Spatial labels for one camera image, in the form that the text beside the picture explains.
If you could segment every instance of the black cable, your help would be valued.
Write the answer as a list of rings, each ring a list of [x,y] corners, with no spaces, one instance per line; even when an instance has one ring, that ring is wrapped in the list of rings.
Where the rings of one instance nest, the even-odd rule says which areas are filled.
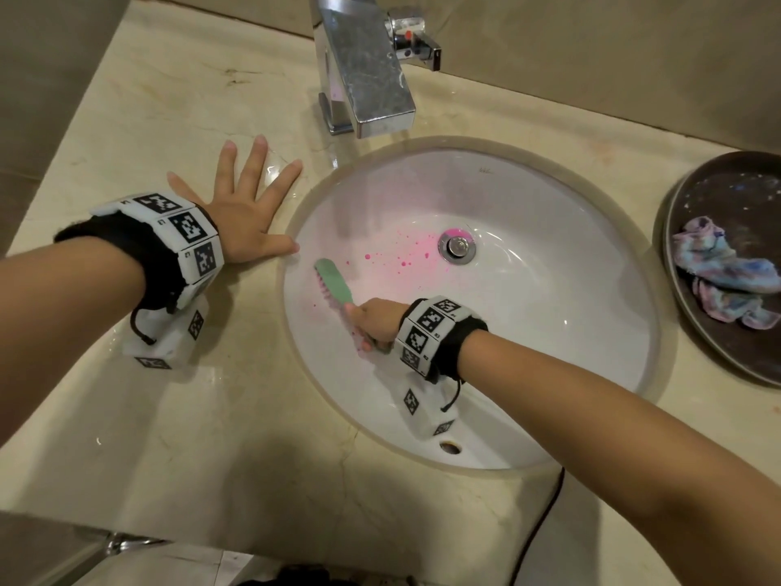
[[[133,309],[131,313],[131,330],[134,334],[137,334],[142,341],[147,345],[154,345],[157,343],[156,339],[152,339],[149,335],[144,335],[141,330],[136,326],[136,316],[138,316],[138,311],[141,310],[141,307],[137,306]]]
[[[450,409],[453,406],[453,403],[455,403],[455,400],[458,398],[459,394],[461,394],[461,383],[463,380],[458,381],[457,388],[455,389],[455,396],[453,397],[453,400],[450,401],[447,405],[445,405],[440,411],[442,413],[447,413],[447,410]]]
[[[523,544],[523,548],[521,549],[521,554],[518,555],[518,561],[515,562],[515,569],[513,569],[513,575],[510,577],[509,586],[515,586],[515,581],[518,579],[518,573],[521,571],[521,564],[523,563],[523,560],[526,558],[526,553],[529,552],[529,547],[531,547],[532,541],[537,536],[537,533],[540,531],[540,528],[542,527],[542,523],[545,522],[546,518],[548,518],[548,514],[551,513],[551,510],[553,509],[553,504],[555,504],[556,500],[558,499],[558,495],[561,494],[561,488],[564,487],[565,474],[566,471],[562,466],[561,471],[559,471],[558,473],[558,480],[556,481],[556,487],[553,490],[551,501],[548,502],[547,506],[545,506],[545,510],[542,512],[540,518],[537,520],[537,523],[534,525],[532,532],[530,532],[529,536],[526,538],[526,542]]]

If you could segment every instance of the green brush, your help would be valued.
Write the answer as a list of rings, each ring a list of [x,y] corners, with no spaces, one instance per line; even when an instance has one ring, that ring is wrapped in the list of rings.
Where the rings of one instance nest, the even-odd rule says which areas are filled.
[[[342,277],[337,269],[337,265],[330,259],[318,259],[315,262],[315,270],[317,275],[320,276],[320,281],[323,282],[325,289],[328,293],[344,306],[348,302],[352,304],[352,292],[347,287],[345,278]]]

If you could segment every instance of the faucet spout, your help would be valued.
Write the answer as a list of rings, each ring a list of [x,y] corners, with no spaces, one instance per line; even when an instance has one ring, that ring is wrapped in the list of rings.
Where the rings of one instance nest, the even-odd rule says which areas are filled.
[[[322,88],[319,103],[331,134],[355,131],[362,138],[412,127],[415,101],[401,70],[388,14],[375,0],[309,4]]]

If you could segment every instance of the countertop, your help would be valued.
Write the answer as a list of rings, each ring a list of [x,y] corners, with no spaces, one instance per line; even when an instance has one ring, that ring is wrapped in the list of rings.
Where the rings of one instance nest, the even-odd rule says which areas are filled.
[[[44,245],[96,204],[164,187],[168,170],[209,197],[227,137],[246,155],[264,133],[268,166],[303,159],[274,231],[338,164],[407,137],[462,135],[586,177],[650,239],[678,178],[728,151],[405,72],[418,107],[411,131],[330,137],[311,40],[134,0],[11,252]],[[0,509],[450,586],[505,584],[552,470],[446,472],[357,431],[296,364],[276,281],[274,261],[221,275],[194,372],[142,370],[117,353],[120,332],[106,334],[0,450]],[[659,405],[781,481],[781,394],[732,374],[684,329]],[[571,479],[526,563],[524,583],[676,583],[627,522]]]

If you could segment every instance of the hand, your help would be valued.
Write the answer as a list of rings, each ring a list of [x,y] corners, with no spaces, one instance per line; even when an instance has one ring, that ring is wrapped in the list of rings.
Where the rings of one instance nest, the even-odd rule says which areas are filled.
[[[288,235],[266,232],[290,186],[301,174],[303,165],[300,160],[291,162],[256,200],[267,152],[266,138],[256,137],[239,182],[234,185],[236,144],[230,140],[225,142],[217,162],[214,197],[210,204],[205,203],[180,176],[168,173],[168,184],[174,193],[202,206],[214,220],[228,263],[298,252],[298,245]]]
[[[372,344],[367,336],[380,344],[392,343],[398,334],[401,317],[409,308],[409,304],[372,298],[368,302],[356,306],[346,304],[345,311],[352,324],[364,336],[361,347],[365,352],[372,351]]]

